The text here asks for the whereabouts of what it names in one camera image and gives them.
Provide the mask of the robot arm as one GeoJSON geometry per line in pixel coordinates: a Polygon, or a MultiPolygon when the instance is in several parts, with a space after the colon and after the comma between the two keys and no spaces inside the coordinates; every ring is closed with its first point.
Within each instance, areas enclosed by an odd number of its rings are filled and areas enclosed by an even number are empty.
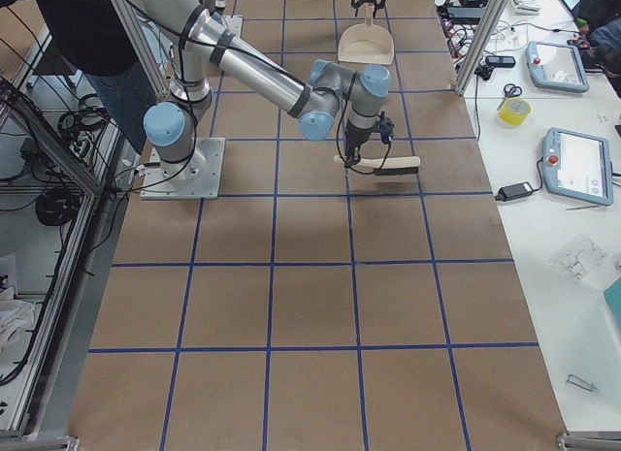
{"type": "Polygon", "coordinates": [[[395,167],[388,158],[368,160],[360,154],[361,146],[373,133],[378,133],[386,145],[392,142],[392,123],[381,110],[391,82],[385,67],[370,64],[355,71],[317,60],[310,81],[304,82],[218,21],[214,0],[142,0],[141,11],[175,45],[177,61],[170,89],[177,98],[196,101],[208,96],[204,66],[212,64],[296,118],[299,132],[308,140],[327,138],[342,103],[347,102],[345,166],[359,165],[373,171],[395,167]]]}

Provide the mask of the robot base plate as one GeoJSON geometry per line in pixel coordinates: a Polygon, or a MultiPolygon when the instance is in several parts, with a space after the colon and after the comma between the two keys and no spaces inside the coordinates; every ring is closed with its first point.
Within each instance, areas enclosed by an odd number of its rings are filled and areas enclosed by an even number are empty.
{"type": "Polygon", "coordinates": [[[189,165],[169,164],[160,160],[155,147],[151,149],[150,162],[158,166],[147,169],[144,188],[140,196],[144,200],[193,200],[217,199],[225,152],[224,138],[197,139],[197,145],[189,165]]]}

